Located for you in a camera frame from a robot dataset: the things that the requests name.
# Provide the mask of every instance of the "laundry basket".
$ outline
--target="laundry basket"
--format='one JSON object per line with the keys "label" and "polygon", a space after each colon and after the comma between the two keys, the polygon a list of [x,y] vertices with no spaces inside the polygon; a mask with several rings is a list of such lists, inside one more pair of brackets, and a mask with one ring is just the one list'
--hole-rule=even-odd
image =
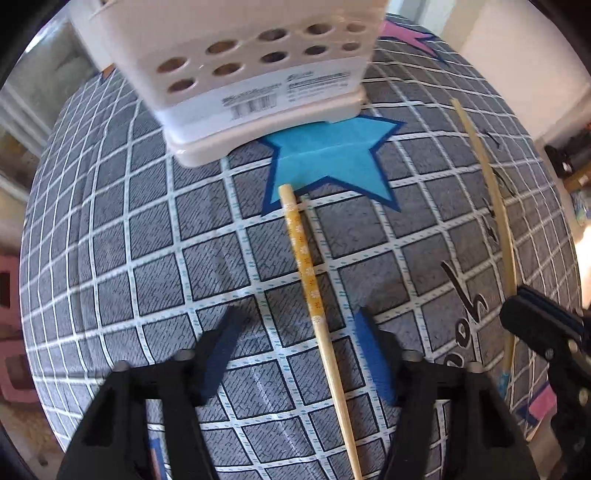
{"label": "laundry basket", "polygon": [[186,166],[357,115],[386,0],[112,0],[105,47]]}

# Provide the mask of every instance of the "pink object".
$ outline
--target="pink object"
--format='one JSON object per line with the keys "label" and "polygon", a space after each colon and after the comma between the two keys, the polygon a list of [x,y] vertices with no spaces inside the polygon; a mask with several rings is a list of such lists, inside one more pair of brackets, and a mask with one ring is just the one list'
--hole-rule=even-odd
{"label": "pink object", "polygon": [[397,38],[398,40],[408,43],[411,47],[418,48],[431,57],[438,58],[435,50],[424,43],[425,40],[431,40],[435,37],[432,33],[417,32],[411,28],[403,27],[402,25],[397,25],[388,20],[384,20],[382,22],[382,32],[379,36],[380,38]]}
{"label": "pink object", "polygon": [[541,421],[544,416],[556,405],[556,394],[550,387],[546,385],[545,389],[535,398],[530,405],[530,414],[538,421]]}
{"label": "pink object", "polygon": [[0,323],[22,330],[18,257],[0,257]]}
{"label": "pink object", "polygon": [[22,340],[0,340],[0,391],[6,401],[37,403],[39,397],[35,389],[18,390],[14,388],[8,374],[7,358],[20,355],[25,355],[25,344]]}

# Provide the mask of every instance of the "barcode label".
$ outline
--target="barcode label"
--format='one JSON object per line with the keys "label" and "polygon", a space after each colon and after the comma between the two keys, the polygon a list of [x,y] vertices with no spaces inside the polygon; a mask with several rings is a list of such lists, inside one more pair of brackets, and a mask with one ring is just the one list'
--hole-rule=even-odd
{"label": "barcode label", "polygon": [[261,112],[277,106],[277,95],[272,93],[259,98],[253,98],[232,107],[232,120],[244,118],[255,112]]}

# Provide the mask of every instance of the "wooden stick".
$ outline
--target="wooden stick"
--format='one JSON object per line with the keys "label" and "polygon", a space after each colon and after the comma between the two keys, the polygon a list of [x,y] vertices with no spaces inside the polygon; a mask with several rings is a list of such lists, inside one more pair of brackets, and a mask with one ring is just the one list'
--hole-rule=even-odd
{"label": "wooden stick", "polygon": [[357,456],[351,419],[347,410],[345,392],[343,390],[343,384],[340,381],[339,366],[336,363],[335,351],[330,340],[329,327],[326,323],[326,315],[324,314],[322,297],[320,296],[316,274],[314,273],[314,264],[312,263],[308,249],[306,233],[301,223],[300,213],[298,212],[297,202],[295,200],[296,196],[291,185],[281,185],[279,187],[279,197],[285,213],[285,222],[291,240],[291,248],[301,275],[301,284],[304,287],[304,296],[306,297],[308,311],[312,319],[314,334],[318,340],[320,358],[322,359],[324,372],[329,383],[330,394],[335,402],[336,416],[339,421],[340,431],[345,440],[345,448],[349,455],[351,469],[353,470],[353,477],[355,480],[361,480],[361,467],[359,465],[359,457]]}
{"label": "wooden stick", "polygon": [[[492,209],[495,212],[496,224],[499,231],[499,241],[501,243],[501,252],[503,255],[503,267],[505,276],[504,293],[505,298],[511,297],[517,294],[517,275],[515,273],[515,254],[513,251],[513,240],[511,239],[511,230],[509,229],[509,217],[507,217],[507,211],[505,210],[505,203],[501,195],[499,184],[497,183],[495,173],[492,170],[488,155],[480,140],[480,137],[476,133],[474,125],[468,118],[466,111],[457,98],[452,99],[452,105],[456,109],[470,141],[472,148],[476,154],[476,158],[480,162],[482,167],[482,174],[488,188],[488,193],[491,196]],[[503,356],[503,372],[501,374],[501,380],[499,383],[499,393],[502,398],[505,398],[509,380],[511,378],[511,367],[513,366],[513,358],[515,356],[515,335],[505,331],[505,355]]]}

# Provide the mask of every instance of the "black clamp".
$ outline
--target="black clamp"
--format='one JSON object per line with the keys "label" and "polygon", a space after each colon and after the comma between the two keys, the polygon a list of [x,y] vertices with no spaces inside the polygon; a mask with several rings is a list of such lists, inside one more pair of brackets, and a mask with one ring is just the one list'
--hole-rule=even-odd
{"label": "black clamp", "polygon": [[[424,478],[436,400],[452,401],[443,480],[539,480],[525,439],[481,364],[448,367],[403,351],[364,309],[355,326],[378,394],[402,407],[380,480]],[[376,362],[378,356],[383,360]]]}
{"label": "black clamp", "polygon": [[57,480],[154,480],[145,406],[149,398],[162,400],[174,479],[218,480],[195,407],[216,394],[244,325],[246,317],[230,307],[194,350],[147,367],[118,362],[78,425]]}
{"label": "black clamp", "polygon": [[563,480],[591,477],[591,317],[568,312],[533,288],[520,286],[500,313],[504,328],[548,361],[556,394],[552,430],[568,464]]}

